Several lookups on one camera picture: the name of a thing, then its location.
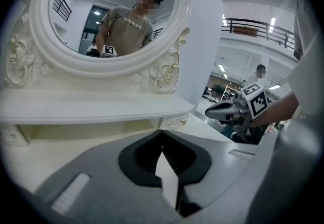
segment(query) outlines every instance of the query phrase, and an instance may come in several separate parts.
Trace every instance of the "person in background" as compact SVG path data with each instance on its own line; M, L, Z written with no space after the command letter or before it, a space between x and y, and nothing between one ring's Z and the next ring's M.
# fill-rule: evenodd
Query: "person in background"
M97 46L96 46L96 39L93 39L93 40L92 40L92 44L89 45L89 47L87 48L87 50L86 50L86 54L87 54L88 52L90 52L91 49L97 49Z
M285 48L287 48L287 42L288 42L288 36L287 33L285 33Z
M309 50L308 47L312 41L320 34L322 34L321 26L310 2L297 0L294 24L295 58L302 59L304 52ZM268 109L252 121L252 127L298 118L302 115L298 106L298 100L291 92L281 100L270 103Z
M255 72L254 74L252 74L252 75L248 78L248 80L245 82L244 87L247 87L247 86L249 86L249 85L251 85L251 84L257 82L258 79L265 78L266 73L267 73L267 71L266 71L265 66L264 66L263 64L259 64L259 65L257 66L257 70L256 70L256 72ZM234 127L233 127L232 125L226 125L226 126L222 129L221 134L223 134L224 136L226 136L226 137L229 138L229 139L232 139L232 133L233 133L234 131L235 131L235 129L234 129Z
M101 20L96 43L102 57L104 45L115 47L118 56L132 54L153 39L153 28L147 20L152 10L158 9L164 0L137 0L134 8L117 7Z
M264 66L263 64L259 64L259 65L257 66L257 70L256 70L256 72L255 72L254 74L252 74L252 75L248 78L248 80L246 81L244 87L247 87L247 86L249 86L249 85L251 85L251 84L257 82L258 79L265 78L266 74L267 74L267 70L266 70L265 66Z

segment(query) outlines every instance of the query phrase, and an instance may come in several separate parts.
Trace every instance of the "gray t-shirt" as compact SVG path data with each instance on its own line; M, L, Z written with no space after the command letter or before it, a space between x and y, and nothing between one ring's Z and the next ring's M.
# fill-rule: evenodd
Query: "gray t-shirt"
M247 82L245 83L244 87L247 87L253 83L255 83L258 80L257 75L254 73L252 75L250 75L250 77L248 78Z
M132 9L117 7L103 18L109 29L105 45L115 47L118 56L138 51L153 39L153 28L146 17L134 14Z

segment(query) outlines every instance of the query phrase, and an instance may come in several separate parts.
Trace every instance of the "human arm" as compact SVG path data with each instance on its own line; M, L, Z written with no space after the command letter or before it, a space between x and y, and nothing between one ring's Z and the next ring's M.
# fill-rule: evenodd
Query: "human arm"
M100 53L100 56L102 55L102 48L105 45L108 33L109 33L109 29L106 26L106 24L101 24L99 28L99 32L96 36L96 46Z
M252 127L289 120L298 105L296 96L291 92L281 100L270 103L268 109L252 121Z
M151 43L153 40L153 27L152 25L147 22L147 34L144 37L143 43L142 43L142 48L145 47L147 44Z
M122 10L121 7L113 8L101 19L99 32L96 36L96 45L100 53L100 56L102 55L102 48L105 45L106 39L108 37L108 33L112 28L113 22L115 21L117 14L121 10Z

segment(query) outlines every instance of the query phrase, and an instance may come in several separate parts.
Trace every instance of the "black railing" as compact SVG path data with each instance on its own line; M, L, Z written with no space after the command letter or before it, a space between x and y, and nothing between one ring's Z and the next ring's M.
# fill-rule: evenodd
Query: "black railing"
M160 29L153 31L153 38L156 38L158 35L160 35L160 33L162 32L163 29L164 28L160 28Z
M72 10L65 0L54 0L53 9L65 20L67 21L70 17Z
M295 48L294 34L289 30L256 20L232 18L225 20L227 25L222 24L222 31L265 38L268 41L277 42L287 49L293 50Z

